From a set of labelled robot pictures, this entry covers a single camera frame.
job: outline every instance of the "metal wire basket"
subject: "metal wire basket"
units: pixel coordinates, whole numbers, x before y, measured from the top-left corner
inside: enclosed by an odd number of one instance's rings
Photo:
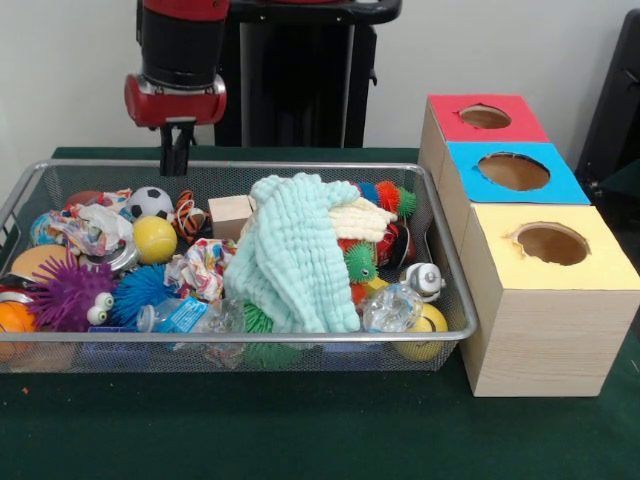
[[[0,372],[218,372],[218,371],[436,371],[458,341],[477,325],[475,307],[431,176],[416,165],[320,164],[194,161],[186,177],[161,177],[158,162],[126,160],[51,160],[29,168],[0,210],[0,267],[9,270],[28,247],[29,228],[43,212],[61,209],[82,190],[115,191],[147,185],[172,198],[185,188],[205,207],[208,198],[249,193],[272,174],[318,173],[323,181],[390,180],[415,192],[417,211],[410,219],[417,261],[431,256],[447,282],[434,304],[446,317],[444,333],[403,334],[162,334],[162,333],[2,333]],[[395,281],[399,271],[382,272]],[[399,342],[440,342],[428,361],[409,361]],[[216,353],[239,352],[235,361]]]

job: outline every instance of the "wooden box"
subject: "wooden box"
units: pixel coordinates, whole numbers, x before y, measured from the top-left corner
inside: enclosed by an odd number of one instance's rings
[[[550,143],[448,142],[437,185],[458,253],[472,202],[589,205]]]
[[[438,185],[447,142],[531,142],[549,139],[516,95],[430,95],[419,163]]]
[[[480,320],[461,344],[476,396],[600,393],[640,279],[594,207],[474,204],[460,258]]]

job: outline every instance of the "green spiky ball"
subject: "green spiky ball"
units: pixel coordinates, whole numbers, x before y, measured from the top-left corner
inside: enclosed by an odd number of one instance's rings
[[[244,318],[247,333],[273,331],[273,320],[252,303],[245,303]],[[283,370],[301,357],[302,352],[280,343],[249,343],[244,352],[244,363],[256,370]]]
[[[349,283],[367,283],[378,275],[373,263],[373,247],[369,243],[361,242],[344,254],[344,262],[349,272]]]
[[[418,201],[416,194],[406,190],[404,187],[398,189],[400,191],[400,203],[398,204],[398,216],[408,218],[416,211]]]

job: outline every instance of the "blue spiky ball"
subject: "blue spiky ball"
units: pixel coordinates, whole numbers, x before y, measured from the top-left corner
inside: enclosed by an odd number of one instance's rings
[[[167,298],[177,297],[175,289],[164,284],[164,270],[163,265],[149,265],[122,279],[113,292],[115,304],[111,311],[112,325],[135,328],[141,307],[155,307]]]

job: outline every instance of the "orange toy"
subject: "orange toy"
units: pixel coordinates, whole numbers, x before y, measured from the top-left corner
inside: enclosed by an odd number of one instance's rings
[[[376,191],[380,198],[378,205],[388,212],[398,213],[398,205],[400,204],[400,191],[393,182],[380,182],[376,184]]]
[[[351,299],[353,304],[358,308],[360,303],[367,298],[367,290],[361,283],[352,283],[351,287]]]
[[[29,313],[26,305],[18,302],[0,303],[0,340],[2,333],[31,333],[35,330],[35,316]],[[0,342],[0,362],[9,361],[30,348],[29,343]]]

